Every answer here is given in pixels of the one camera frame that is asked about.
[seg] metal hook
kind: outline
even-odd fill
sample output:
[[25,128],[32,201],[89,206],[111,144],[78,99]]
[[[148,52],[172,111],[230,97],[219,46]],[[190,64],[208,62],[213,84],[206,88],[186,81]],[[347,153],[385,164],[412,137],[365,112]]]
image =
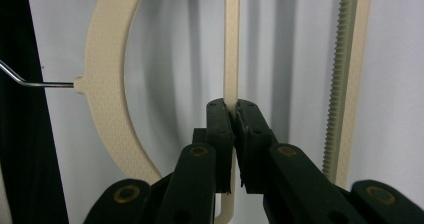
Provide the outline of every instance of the metal hook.
[[28,82],[20,77],[15,71],[12,70],[6,63],[0,60],[0,69],[2,69],[7,75],[9,75],[14,81],[25,87],[56,87],[56,88],[73,88],[74,83],[72,82]]

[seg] gray background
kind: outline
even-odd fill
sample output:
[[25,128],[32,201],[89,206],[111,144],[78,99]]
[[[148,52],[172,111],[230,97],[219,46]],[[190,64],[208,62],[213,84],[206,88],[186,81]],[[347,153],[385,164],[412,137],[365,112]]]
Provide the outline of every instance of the gray background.
[[[281,142],[321,168],[339,0],[242,0],[240,98],[257,103]],[[45,81],[83,74],[96,0],[30,0]],[[372,0],[349,172],[424,207],[423,0]],[[137,135],[163,175],[222,97],[224,0],[142,0],[127,46],[126,93]],[[46,90],[71,223],[125,178],[86,98]],[[236,191],[233,223],[266,223],[259,196]]]

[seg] metal rod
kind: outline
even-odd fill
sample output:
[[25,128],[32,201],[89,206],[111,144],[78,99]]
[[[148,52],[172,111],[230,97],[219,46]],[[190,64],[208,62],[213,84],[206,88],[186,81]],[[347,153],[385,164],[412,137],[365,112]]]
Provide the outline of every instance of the metal rod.
[[56,87],[56,88],[73,88],[72,82],[29,82],[20,77],[15,71],[12,70],[6,63],[0,60],[0,68],[9,75],[14,81],[25,87]]

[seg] clamp jaw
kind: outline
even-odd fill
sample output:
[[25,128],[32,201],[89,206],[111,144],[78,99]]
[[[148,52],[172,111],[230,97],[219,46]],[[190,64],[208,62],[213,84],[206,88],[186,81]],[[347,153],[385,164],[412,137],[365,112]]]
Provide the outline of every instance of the clamp jaw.
[[270,223],[424,223],[424,212],[394,188],[330,183],[305,153],[277,141],[258,106],[239,100],[236,120],[222,99],[207,105],[175,171],[149,186],[126,179],[110,186],[85,223],[213,223],[215,193],[230,193],[233,147],[242,185],[263,194]]

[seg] cream-colored curved bracket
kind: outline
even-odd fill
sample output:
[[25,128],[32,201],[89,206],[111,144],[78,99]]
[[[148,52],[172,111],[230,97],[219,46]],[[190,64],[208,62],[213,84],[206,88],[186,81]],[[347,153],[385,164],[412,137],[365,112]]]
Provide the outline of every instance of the cream-colored curved bracket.
[[75,90],[85,94],[107,151],[130,178],[153,184],[159,171],[132,126],[124,88],[127,38],[140,0],[97,0],[87,35],[84,76]]

